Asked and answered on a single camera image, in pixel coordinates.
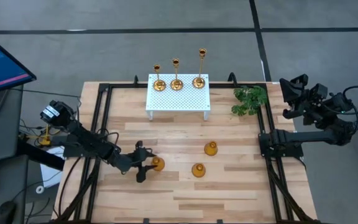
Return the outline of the grey desk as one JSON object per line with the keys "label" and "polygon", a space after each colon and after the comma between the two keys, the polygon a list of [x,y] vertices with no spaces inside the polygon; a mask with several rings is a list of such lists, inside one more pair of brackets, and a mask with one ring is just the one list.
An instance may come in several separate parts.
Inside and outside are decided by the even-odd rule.
{"label": "grey desk", "polygon": [[0,160],[16,154],[22,95],[22,86],[10,89],[0,110]]}

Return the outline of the medium brass candlestick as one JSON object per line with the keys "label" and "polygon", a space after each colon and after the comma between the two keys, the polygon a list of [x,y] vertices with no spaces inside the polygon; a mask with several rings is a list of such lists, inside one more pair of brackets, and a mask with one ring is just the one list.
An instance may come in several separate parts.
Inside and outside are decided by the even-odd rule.
{"label": "medium brass candlestick", "polygon": [[171,81],[170,86],[171,86],[172,90],[178,91],[183,88],[183,82],[178,79],[178,67],[179,67],[180,61],[178,58],[174,58],[172,60],[172,63],[173,63],[173,67],[175,70],[175,79]]}

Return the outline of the black aluminium table frame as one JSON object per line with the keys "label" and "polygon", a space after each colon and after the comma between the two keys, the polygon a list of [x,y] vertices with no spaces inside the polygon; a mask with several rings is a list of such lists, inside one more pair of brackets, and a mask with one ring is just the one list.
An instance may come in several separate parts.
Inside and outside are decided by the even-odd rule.
{"label": "black aluminium table frame", "polygon": [[[294,132],[285,121],[277,83],[263,83],[267,104],[253,116],[231,113],[236,103],[230,82],[209,86],[211,113],[146,114],[147,82],[86,82],[81,93],[80,120],[84,127],[118,143],[123,152],[137,141],[165,161],[143,183],[136,170],[121,174],[94,159],[68,159],[53,224],[319,224],[305,166],[291,157],[264,157],[258,137],[274,128]],[[215,156],[204,146],[216,141]],[[191,168],[202,163],[203,177]]]}

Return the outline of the green leafy plant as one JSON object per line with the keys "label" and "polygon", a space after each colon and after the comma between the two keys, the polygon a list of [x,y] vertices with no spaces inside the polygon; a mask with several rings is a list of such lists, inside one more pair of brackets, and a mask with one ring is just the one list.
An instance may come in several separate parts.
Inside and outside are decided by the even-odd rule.
{"label": "green leafy plant", "polygon": [[232,106],[231,112],[238,116],[255,115],[267,102],[267,92],[260,86],[235,88],[233,94],[239,103]]}

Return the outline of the short brass candlestick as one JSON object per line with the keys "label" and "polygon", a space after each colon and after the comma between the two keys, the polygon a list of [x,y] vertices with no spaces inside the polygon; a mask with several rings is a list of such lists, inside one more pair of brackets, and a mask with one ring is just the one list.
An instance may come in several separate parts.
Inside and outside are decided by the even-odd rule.
{"label": "short brass candlestick", "polygon": [[156,73],[157,79],[156,79],[156,81],[154,81],[154,90],[155,91],[164,91],[164,89],[166,89],[166,83],[160,79],[159,71],[160,71],[160,65],[155,64],[154,72]]}

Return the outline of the black desk beam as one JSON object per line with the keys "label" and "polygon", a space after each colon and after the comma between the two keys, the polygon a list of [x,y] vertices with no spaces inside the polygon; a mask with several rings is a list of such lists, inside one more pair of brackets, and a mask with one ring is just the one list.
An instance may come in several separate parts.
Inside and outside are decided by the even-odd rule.
{"label": "black desk beam", "polygon": [[30,160],[54,168],[56,170],[63,170],[65,160],[54,154],[43,151],[24,140],[17,141],[17,155],[27,155]]}

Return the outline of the black computer mouse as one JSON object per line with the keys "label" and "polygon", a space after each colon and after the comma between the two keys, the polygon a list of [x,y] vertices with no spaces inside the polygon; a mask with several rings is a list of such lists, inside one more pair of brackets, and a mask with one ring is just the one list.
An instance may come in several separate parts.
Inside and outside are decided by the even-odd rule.
{"label": "black computer mouse", "polygon": [[0,205],[0,224],[12,224],[16,212],[16,203],[12,200]]}

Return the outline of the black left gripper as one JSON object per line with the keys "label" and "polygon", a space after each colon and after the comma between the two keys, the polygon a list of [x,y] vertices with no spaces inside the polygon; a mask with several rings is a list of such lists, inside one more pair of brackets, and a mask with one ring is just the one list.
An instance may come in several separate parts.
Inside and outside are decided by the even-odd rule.
{"label": "black left gripper", "polygon": [[143,141],[137,141],[135,145],[135,151],[128,154],[131,159],[131,167],[137,167],[138,173],[136,174],[136,181],[142,183],[146,179],[146,173],[148,170],[154,169],[157,165],[143,166],[142,162],[148,157],[155,157],[152,148],[143,146]]}

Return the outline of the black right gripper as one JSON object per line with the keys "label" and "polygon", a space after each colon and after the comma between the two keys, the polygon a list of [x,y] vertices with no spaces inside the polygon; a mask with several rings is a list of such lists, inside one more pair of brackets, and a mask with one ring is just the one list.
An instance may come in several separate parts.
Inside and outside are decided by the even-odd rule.
{"label": "black right gripper", "polygon": [[305,89],[308,84],[308,75],[302,74],[290,81],[281,78],[279,83],[282,89],[284,102],[291,104],[302,101],[302,107],[283,110],[283,117],[293,119],[303,116],[304,125],[317,124],[323,120],[319,104],[326,98],[325,93],[312,93]]}

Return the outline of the white perforated metal shelf riser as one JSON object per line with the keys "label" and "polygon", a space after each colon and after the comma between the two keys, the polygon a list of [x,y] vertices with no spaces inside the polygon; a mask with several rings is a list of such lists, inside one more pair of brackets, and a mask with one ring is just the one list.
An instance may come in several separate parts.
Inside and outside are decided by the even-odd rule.
{"label": "white perforated metal shelf riser", "polygon": [[163,91],[157,91],[154,89],[157,74],[149,74],[145,106],[149,120],[153,120],[156,111],[192,111],[203,112],[203,119],[206,121],[211,112],[209,75],[201,74],[201,78],[205,81],[202,88],[193,86],[193,80],[197,76],[197,74],[179,74],[178,79],[183,82],[183,88],[173,90],[170,82],[175,79],[175,74],[161,74],[160,79],[167,84],[167,87]]}

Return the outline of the amber ribbed glass candle holder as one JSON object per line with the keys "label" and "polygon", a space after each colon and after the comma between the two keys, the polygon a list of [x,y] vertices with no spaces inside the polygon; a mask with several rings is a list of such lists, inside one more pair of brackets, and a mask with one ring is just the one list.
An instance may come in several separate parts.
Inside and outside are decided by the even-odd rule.
{"label": "amber ribbed glass candle holder", "polygon": [[197,163],[194,164],[191,168],[191,172],[192,174],[197,177],[197,178],[201,178],[205,175],[206,173],[206,168],[204,166],[204,164],[202,163]]}
{"label": "amber ribbed glass candle holder", "polygon": [[155,171],[162,171],[165,167],[165,161],[161,157],[153,157],[151,165]]}
{"label": "amber ribbed glass candle holder", "polygon": [[209,156],[215,156],[218,152],[218,145],[216,141],[210,141],[204,146],[204,153]]}

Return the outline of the tall brass candlestick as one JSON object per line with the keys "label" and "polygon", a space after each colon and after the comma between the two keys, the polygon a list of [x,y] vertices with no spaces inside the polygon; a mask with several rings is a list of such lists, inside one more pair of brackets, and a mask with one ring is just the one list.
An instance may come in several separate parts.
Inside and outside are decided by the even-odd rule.
{"label": "tall brass candlestick", "polygon": [[203,71],[203,62],[206,55],[206,49],[199,49],[199,57],[200,57],[200,69],[198,76],[193,80],[193,86],[197,89],[201,89],[205,86],[205,80],[201,77],[201,73]]}

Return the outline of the yellow clamp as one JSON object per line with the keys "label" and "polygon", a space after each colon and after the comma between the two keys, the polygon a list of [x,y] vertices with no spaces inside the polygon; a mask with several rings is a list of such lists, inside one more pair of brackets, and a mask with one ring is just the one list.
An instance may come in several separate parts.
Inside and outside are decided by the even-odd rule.
{"label": "yellow clamp", "polygon": [[40,132],[40,135],[38,136],[36,142],[40,147],[49,146],[51,144],[49,125],[46,125],[45,129]]}

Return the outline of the white paper sheet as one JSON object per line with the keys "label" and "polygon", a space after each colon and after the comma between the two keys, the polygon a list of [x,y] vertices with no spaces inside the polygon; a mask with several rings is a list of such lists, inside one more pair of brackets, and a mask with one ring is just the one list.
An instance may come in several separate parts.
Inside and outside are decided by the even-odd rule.
{"label": "white paper sheet", "polygon": [[[47,152],[65,160],[65,157],[63,156],[64,149],[65,148],[63,146],[59,146],[48,149]],[[43,180],[42,184],[45,189],[60,183],[62,178],[62,172],[60,170],[48,167],[43,164],[40,165],[40,170]]]}

